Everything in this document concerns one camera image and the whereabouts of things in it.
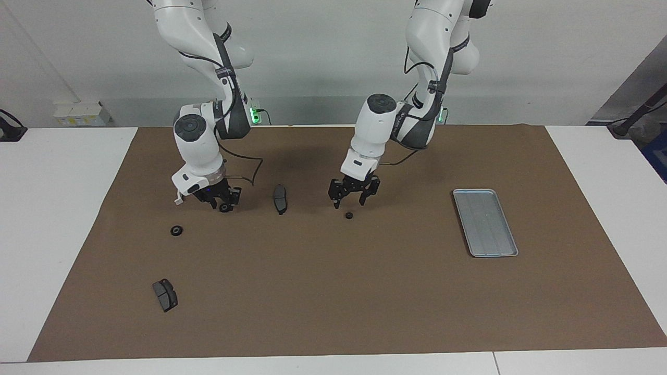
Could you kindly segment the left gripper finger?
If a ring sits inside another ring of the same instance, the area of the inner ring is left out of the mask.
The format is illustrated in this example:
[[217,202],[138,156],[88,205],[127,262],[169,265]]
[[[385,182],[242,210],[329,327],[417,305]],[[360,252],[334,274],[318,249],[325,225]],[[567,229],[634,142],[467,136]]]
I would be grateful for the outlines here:
[[339,209],[342,200],[346,196],[344,181],[331,180],[328,188],[328,195],[330,200],[333,202],[334,208]]
[[377,194],[379,185],[380,179],[378,176],[368,176],[368,178],[364,181],[364,185],[362,186],[360,194],[360,206],[365,206],[367,199],[370,196]]

